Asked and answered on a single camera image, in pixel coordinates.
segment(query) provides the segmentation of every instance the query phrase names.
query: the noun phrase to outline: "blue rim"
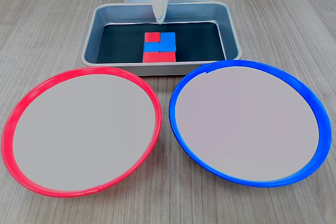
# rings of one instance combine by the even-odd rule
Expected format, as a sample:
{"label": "blue rim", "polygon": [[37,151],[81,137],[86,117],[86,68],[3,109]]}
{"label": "blue rim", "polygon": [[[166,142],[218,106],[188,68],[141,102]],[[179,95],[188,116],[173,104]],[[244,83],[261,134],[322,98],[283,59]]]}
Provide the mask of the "blue rim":
{"label": "blue rim", "polygon": [[[191,81],[194,77],[198,76],[199,74],[209,73],[217,69],[226,68],[226,67],[248,67],[248,68],[254,68],[254,69],[258,69],[266,73],[269,73],[281,79],[282,81],[286,82],[287,84],[289,84],[309,104],[317,120],[318,129],[319,129],[319,143],[318,143],[318,147],[317,147],[317,150],[313,158],[301,170],[299,170],[298,172],[288,177],[278,179],[278,180],[266,181],[266,182],[256,182],[256,181],[251,181],[251,180],[239,179],[239,178],[231,177],[229,175],[221,173],[217,171],[216,169],[212,168],[211,166],[207,165],[206,163],[204,163],[189,149],[189,147],[183,141],[180,135],[180,132],[179,132],[179,128],[177,127],[176,116],[175,116],[176,102],[177,102],[180,92],[182,91],[184,86],[189,81]],[[172,94],[171,100],[170,100],[169,117],[170,117],[171,127],[172,127],[172,130],[174,132],[174,135],[177,141],[194,161],[196,161],[203,168],[217,175],[218,177],[224,178],[231,182],[246,185],[246,186],[278,187],[278,186],[285,186],[285,185],[296,183],[308,177],[309,175],[311,175],[322,165],[331,147],[332,132],[331,132],[331,125],[330,125],[329,117],[322,103],[319,101],[316,95],[306,85],[304,85],[302,82],[300,82],[299,80],[297,80],[295,77],[291,76],[290,74],[282,70],[279,70],[277,68],[271,67],[269,65],[258,63],[258,62],[253,62],[253,61],[247,61],[247,60],[218,61],[218,62],[203,65],[197,68],[196,70],[192,71],[191,73],[186,75],[175,88]]]}

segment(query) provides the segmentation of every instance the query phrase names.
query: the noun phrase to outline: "blue block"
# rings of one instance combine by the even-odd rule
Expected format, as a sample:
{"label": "blue block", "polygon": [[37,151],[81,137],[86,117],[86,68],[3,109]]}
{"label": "blue block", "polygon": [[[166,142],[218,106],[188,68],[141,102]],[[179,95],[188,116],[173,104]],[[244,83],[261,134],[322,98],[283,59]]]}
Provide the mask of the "blue block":
{"label": "blue block", "polygon": [[176,52],[175,44],[160,42],[160,52]]}
{"label": "blue block", "polygon": [[176,52],[175,33],[160,34],[160,52]]}
{"label": "blue block", "polygon": [[159,42],[144,43],[144,52],[160,52],[160,43]]}

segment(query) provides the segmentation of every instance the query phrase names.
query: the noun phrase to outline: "wooden table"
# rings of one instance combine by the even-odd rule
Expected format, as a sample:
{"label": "wooden table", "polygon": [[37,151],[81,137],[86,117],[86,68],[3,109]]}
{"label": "wooden table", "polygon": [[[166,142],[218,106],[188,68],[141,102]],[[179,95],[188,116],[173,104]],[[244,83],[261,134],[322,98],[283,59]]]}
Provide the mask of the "wooden table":
{"label": "wooden table", "polygon": [[[336,129],[336,0],[218,0],[232,13],[243,59],[280,68],[310,87]],[[94,8],[123,0],[0,0],[0,126],[33,87],[82,67]],[[160,140],[129,178],[98,194],[58,199],[19,185],[0,161],[0,223],[336,223],[336,148],[307,179],[249,188],[202,169],[168,117],[181,77],[145,78],[164,113]]]}

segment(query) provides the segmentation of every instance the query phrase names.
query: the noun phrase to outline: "block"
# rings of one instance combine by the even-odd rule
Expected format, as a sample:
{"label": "block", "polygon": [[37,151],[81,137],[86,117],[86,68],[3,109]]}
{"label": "block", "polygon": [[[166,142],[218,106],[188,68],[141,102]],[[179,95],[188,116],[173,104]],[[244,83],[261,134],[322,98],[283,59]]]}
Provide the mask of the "block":
{"label": "block", "polygon": [[159,42],[146,42],[144,43],[144,52],[159,52],[160,43]]}
{"label": "block", "polygon": [[160,42],[160,33],[145,33],[145,42]]}
{"label": "block", "polygon": [[143,63],[159,62],[158,52],[144,52],[142,57]]}
{"label": "block", "polygon": [[161,33],[160,42],[175,45],[175,33]]}
{"label": "block", "polygon": [[159,52],[159,62],[176,62],[175,52]]}
{"label": "block", "polygon": [[160,52],[176,52],[175,44],[160,42]]}
{"label": "block", "polygon": [[175,33],[160,34],[160,52],[176,52]]}

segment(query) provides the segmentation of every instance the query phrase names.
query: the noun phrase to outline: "red rim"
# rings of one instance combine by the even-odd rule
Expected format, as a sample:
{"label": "red rim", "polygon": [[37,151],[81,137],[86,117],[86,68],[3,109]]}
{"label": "red rim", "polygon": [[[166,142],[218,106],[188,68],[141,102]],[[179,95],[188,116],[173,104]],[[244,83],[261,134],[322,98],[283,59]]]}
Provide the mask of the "red rim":
{"label": "red rim", "polygon": [[[89,74],[109,74],[112,76],[118,76],[122,77],[124,79],[127,79],[129,81],[132,81],[133,83],[137,84],[140,88],[142,88],[147,95],[150,97],[155,110],[155,127],[154,127],[154,133],[152,136],[152,139],[145,150],[144,154],[140,157],[140,159],[137,161],[137,163],[132,166],[128,171],[126,171],[124,174],[119,176],[118,178],[96,187],[92,187],[85,190],[78,190],[78,191],[59,191],[59,190],[53,190],[49,189],[43,186],[40,186],[33,181],[31,181],[29,178],[27,178],[19,169],[19,167],[16,164],[14,152],[13,152],[13,138],[14,133],[16,129],[16,125],[23,114],[23,112],[26,110],[26,108],[30,105],[31,102],[33,102],[39,95],[41,95],[46,90],[52,88],[53,86],[67,81],[69,79],[80,77],[80,76],[86,76]],[[77,197],[77,196],[84,196],[89,195],[93,193],[97,193],[101,190],[104,190],[110,186],[115,185],[116,183],[122,181],[126,177],[128,177],[130,174],[132,174],[149,156],[149,154],[152,152],[152,150],[155,147],[155,144],[157,143],[157,140],[160,135],[162,126],[162,111],[160,102],[152,90],[152,88],[141,78],[138,76],[127,72],[125,70],[117,69],[117,68],[110,68],[110,67],[85,67],[80,69],[74,69],[70,70],[64,73],[61,73],[59,75],[56,75],[40,85],[38,85],[36,88],[32,89],[22,100],[15,106],[14,110],[11,112],[2,135],[2,141],[1,141],[1,150],[2,155],[4,159],[4,163],[9,171],[9,173],[24,187],[26,187],[29,190],[32,190],[36,193],[46,195],[46,196],[52,196],[52,197]]]}

